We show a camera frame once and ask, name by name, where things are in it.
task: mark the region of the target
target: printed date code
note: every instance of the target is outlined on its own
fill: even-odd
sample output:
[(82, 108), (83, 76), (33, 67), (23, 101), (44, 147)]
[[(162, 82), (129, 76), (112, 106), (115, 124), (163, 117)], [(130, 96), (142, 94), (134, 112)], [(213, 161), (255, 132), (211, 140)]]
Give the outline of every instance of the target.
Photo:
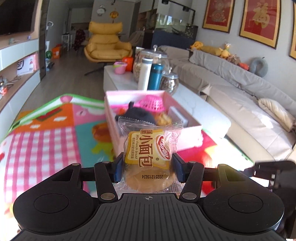
[(163, 175), (142, 175), (142, 179), (163, 179)]

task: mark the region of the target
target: packaged bread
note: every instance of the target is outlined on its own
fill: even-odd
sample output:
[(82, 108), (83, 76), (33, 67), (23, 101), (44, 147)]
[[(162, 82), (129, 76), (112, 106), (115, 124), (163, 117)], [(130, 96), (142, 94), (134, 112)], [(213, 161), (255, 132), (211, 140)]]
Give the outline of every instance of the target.
[(159, 127), (120, 118), (118, 124), (126, 136), (122, 180), (125, 188), (138, 193), (159, 193), (176, 182), (171, 159), (182, 123)]

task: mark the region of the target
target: stuffed toy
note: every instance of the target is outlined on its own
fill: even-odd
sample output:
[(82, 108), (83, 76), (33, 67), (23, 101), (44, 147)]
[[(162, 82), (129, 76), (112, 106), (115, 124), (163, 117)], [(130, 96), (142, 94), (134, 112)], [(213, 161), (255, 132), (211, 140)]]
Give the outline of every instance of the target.
[(245, 63), (239, 63), (239, 67), (245, 69), (245, 70), (249, 70), (249, 66)]
[(239, 63), (241, 63), (239, 56), (237, 56), (236, 54), (230, 55), (226, 60), (235, 65), (238, 65)]
[(202, 42), (196, 41), (193, 45), (190, 46), (191, 50), (197, 49), (200, 50), (200, 48), (203, 46)]
[(220, 56), (223, 51), (221, 48), (216, 48), (212, 46), (202, 46), (200, 47), (200, 50), (215, 56)]
[(221, 49), (221, 55), (220, 55), (220, 58), (224, 58), (224, 59), (226, 59), (226, 58), (228, 58), (229, 56), (230, 56), (230, 53), (229, 53), (229, 48), (230, 48), (230, 45), (231, 44), (229, 44), (229, 43), (225, 43), (225, 49), (223, 50), (223, 49)]
[(156, 125), (156, 121), (153, 115), (149, 111), (146, 111), (140, 107), (134, 107), (134, 102), (132, 101), (128, 104), (128, 110), (125, 112), (125, 114), (115, 116), (115, 120), (118, 121), (118, 118), (120, 116), (129, 118), (129, 119), (145, 121), (145, 122), (149, 122)]

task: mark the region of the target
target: screw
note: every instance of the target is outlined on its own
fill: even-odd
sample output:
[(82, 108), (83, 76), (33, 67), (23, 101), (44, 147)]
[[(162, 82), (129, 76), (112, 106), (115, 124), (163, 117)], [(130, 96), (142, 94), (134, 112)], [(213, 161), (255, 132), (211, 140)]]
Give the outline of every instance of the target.
[(115, 198), (115, 195), (113, 193), (106, 192), (101, 195), (101, 198), (104, 200), (112, 200), (113, 198)]
[(193, 192), (186, 192), (182, 195), (182, 197), (187, 200), (193, 200), (197, 198), (196, 194)]

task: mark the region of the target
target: glass jar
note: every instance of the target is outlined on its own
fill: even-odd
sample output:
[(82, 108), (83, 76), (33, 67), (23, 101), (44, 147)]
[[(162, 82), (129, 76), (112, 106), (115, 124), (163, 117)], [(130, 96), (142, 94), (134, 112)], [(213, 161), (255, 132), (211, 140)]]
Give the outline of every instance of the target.
[(179, 87), (178, 75), (171, 72), (172, 68), (167, 73), (164, 73), (161, 81), (159, 90), (164, 90), (170, 95), (173, 95)]
[(153, 64), (161, 64), (163, 66), (163, 73), (168, 72), (170, 69), (170, 63), (168, 61), (168, 56), (162, 51), (157, 51), (157, 45), (153, 46), (154, 49), (144, 49), (142, 50), (135, 59), (133, 64), (133, 75), (136, 82), (139, 82), (140, 69), (142, 66), (143, 58), (153, 59)]

